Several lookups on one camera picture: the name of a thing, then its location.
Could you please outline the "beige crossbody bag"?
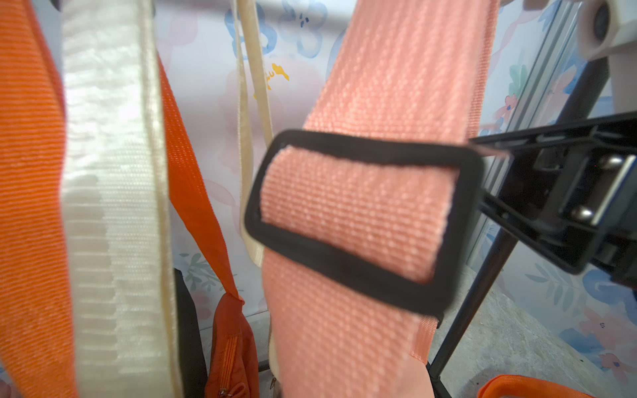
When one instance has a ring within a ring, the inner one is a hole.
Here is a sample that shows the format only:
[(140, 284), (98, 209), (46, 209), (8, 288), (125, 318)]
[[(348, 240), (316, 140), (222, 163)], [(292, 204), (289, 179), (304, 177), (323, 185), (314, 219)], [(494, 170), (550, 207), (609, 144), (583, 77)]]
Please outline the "beige crossbody bag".
[[(61, 209), (82, 397), (257, 397), (255, 339), (159, 60), (150, 1), (64, 1)], [(175, 210), (224, 288), (212, 353), (183, 352)]]

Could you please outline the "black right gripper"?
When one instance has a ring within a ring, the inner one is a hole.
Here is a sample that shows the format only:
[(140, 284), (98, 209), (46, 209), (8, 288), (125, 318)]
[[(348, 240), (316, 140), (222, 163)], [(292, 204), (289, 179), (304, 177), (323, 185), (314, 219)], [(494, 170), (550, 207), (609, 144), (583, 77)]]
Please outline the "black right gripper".
[(555, 181), (536, 222), (486, 192), (479, 209), (558, 268), (587, 265), (636, 286), (636, 112), (471, 139), (474, 145), (556, 155)]

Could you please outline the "black clothes rack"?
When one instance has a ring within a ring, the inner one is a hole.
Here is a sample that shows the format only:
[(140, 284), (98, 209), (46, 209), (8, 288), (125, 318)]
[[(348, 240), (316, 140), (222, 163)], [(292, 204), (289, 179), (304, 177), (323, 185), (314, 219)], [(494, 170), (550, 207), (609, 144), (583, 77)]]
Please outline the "black clothes rack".
[[(572, 94), (567, 100), (567, 104), (562, 108), (557, 118), (557, 123), (563, 124), (574, 120), (585, 119), (589, 116), (609, 76), (609, 65), (605, 57), (595, 61), (589, 61), (582, 71), (582, 75), (577, 81)], [(458, 347), (467, 328), (469, 328), (480, 305), (484, 302), (487, 293), (489, 293), (499, 273), (504, 268), (516, 244), (516, 238), (509, 232), (500, 231), (498, 235), (496, 235), (495, 242), (472, 283), (469, 293), (467, 293), (464, 298), (459, 313), (456, 315), (449, 332), (446, 333), (445, 339), (436, 353), (433, 363), (427, 367), (435, 397), (448, 397), (450, 395), (441, 381), (441, 374)]]

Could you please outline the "black crossbody bag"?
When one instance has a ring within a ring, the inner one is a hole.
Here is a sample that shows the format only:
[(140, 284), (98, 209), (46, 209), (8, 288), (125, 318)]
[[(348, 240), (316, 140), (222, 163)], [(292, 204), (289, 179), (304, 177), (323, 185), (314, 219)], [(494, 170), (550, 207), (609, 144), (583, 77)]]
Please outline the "black crossbody bag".
[(174, 282), (177, 305), (178, 357), (184, 396), (202, 398), (205, 396), (208, 376), (197, 309), (180, 270), (174, 269)]

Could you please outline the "orange crossbody bag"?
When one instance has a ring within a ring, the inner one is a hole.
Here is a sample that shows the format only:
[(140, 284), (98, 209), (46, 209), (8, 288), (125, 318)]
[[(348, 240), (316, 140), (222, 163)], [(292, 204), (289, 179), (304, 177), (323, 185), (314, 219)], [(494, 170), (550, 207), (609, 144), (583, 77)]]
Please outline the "orange crossbody bag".
[(590, 395), (550, 381), (516, 375), (501, 375), (488, 381), (478, 398), (589, 398)]
[(1, 4), (1, 361), (25, 397), (82, 397), (61, 209), (66, 96), (29, 1)]

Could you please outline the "pink crossbody bag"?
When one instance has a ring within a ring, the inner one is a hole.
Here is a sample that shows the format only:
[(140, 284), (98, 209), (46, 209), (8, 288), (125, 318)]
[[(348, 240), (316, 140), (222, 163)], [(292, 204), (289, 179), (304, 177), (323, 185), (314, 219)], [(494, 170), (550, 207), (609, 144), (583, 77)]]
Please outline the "pink crossbody bag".
[(431, 397), (479, 203), (499, 3), (360, 1), (318, 101), (248, 202), (285, 397)]

